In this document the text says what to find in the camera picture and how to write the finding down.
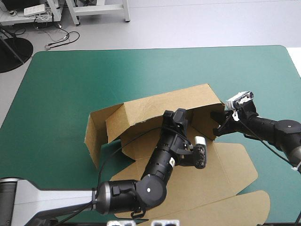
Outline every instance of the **green tabletop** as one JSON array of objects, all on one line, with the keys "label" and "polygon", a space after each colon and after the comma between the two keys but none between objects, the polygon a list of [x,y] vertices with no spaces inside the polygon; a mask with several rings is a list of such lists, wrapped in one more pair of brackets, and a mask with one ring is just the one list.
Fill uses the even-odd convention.
[{"label": "green tabletop", "polygon": [[[84,144],[91,111],[202,83],[222,101],[251,90],[260,116],[301,121],[300,77],[282,46],[39,52],[0,129],[0,177],[22,177],[40,188],[94,187],[97,171]],[[247,148],[259,178],[243,193],[269,193],[268,221],[294,221],[301,209],[300,175],[241,134],[217,141]],[[106,145],[102,156],[117,147],[119,142]],[[131,162],[117,155],[103,179]],[[92,211],[73,221],[113,218]]]}]

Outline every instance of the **power strip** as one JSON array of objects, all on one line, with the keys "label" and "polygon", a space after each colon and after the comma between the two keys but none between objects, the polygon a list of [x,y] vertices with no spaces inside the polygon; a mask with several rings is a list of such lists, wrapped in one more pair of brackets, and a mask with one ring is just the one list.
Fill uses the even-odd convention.
[{"label": "power strip", "polygon": [[32,6],[24,9],[24,16],[33,16],[41,13],[45,13],[45,4]]}]

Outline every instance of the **white table frame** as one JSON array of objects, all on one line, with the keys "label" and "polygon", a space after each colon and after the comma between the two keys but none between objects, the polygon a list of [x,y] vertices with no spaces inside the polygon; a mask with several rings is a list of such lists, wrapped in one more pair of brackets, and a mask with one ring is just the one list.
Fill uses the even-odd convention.
[{"label": "white table frame", "polygon": [[74,24],[79,25],[79,16],[87,15],[99,15],[99,14],[110,14],[123,12],[125,21],[130,21],[130,15],[128,10],[127,0],[122,0],[122,4],[105,5],[105,0],[97,0],[96,6],[82,6],[76,7],[74,0],[66,0],[68,8],[70,10],[71,17]]}]

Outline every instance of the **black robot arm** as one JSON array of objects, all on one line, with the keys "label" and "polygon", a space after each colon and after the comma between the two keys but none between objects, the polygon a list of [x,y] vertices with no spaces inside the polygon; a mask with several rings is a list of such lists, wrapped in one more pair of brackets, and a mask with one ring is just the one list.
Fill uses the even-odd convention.
[{"label": "black robot arm", "polygon": [[241,92],[227,101],[228,110],[211,113],[220,124],[216,136],[240,132],[246,138],[264,140],[285,153],[293,166],[301,162],[301,124],[293,120],[274,121],[258,116],[252,92]]},{"label": "black robot arm", "polygon": [[132,211],[132,218],[141,218],[146,210],[165,200],[166,185],[175,165],[205,167],[205,139],[196,137],[195,147],[189,150],[185,113],[185,109],[165,111],[160,139],[141,180],[103,182],[97,196],[97,211],[102,214]]},{"label": "black robot arm", "polygon": [[92,209],[101,214],[131,211],[132,218],[143,217],[165,200],[175,165],[206,165],[205,139],[196,137],[196,145],[191,145],[185,113],[165,111],[160,139],[140,181],[106,181],[96,192],[40,190],[27,180],[0,179],[0,226],[52,226],[51,218]]}]

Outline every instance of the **brown cardboard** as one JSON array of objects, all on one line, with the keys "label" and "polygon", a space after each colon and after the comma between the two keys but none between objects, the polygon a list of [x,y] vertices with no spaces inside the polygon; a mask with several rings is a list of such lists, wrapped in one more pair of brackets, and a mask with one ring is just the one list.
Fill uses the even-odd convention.
[{"label": "brown cardboard", "polygon": [[[188,138],[193,141],[195,136],[206,137],[207,166],[202,170],[176,166],[167,184],[165,201],[147,211],[145,218],[175,218],[184,222],[183,225],[198,225],[204,219],[210,222],[210,225],[222,222],[224,225],[235,226],[241,224],[243,220],[263,223],[269,212],[269,196],[265,192],[236,196],[258,177],[245,148],[240,144],[213,142],[215,136],[212,129],[218,124],[211,119],[210,112],[221,112],[224,105],[208,84],[133,100],[92,112],[89,116],[85,143],[94,164],[98,167],[102,144],[119,137],[124,145],[137,135],[159,127],[165,110],[175,111],[178,108],[188,110],[186,116],[189,120]],[[136,162],[113,176],[111,180],[140,180],[158,141],[159,133],[160,129],[153,130],[127,145],[123,153]],[[129,213],[120,213],[116,216],[130,217]]]},{"label": "brown cardboard", "polygon": [[[143,131],[147,127],[152,127],[155,124],[159,126],[160,119],[157,119],[157,117],[160,118],[165,110],[175,111],[178,108],[191,109],[190,115],[192,116],[193,111],[202,107],[206,109],[212,108],[216,111],[224,109],[223,104],[208,84],[175,90],[107,107],[90,114],[85,144],[90,152],[93,163],[98,168],[101,145],[115,140],[120,135],[123,135],[124,132],[132,137],[135,132]],[[217,124],[211,120],[209,111],[202,118],[206,123],[202,124],[198,119],[195,119],[196,128],[200,132],[204,131],[205,136],[214,139],[215,136],[209,128],[216,127]],[[126,153],[129,149],[128,146],[123,151]]]},{"label": "brown cardboard", "polygon": [[[158,219],[179,219],[182,226],[255,226],[265,222],[269,208],[269,195],[264,191],[256,191]],[[139,225],[151,224],[146,221]]]}]

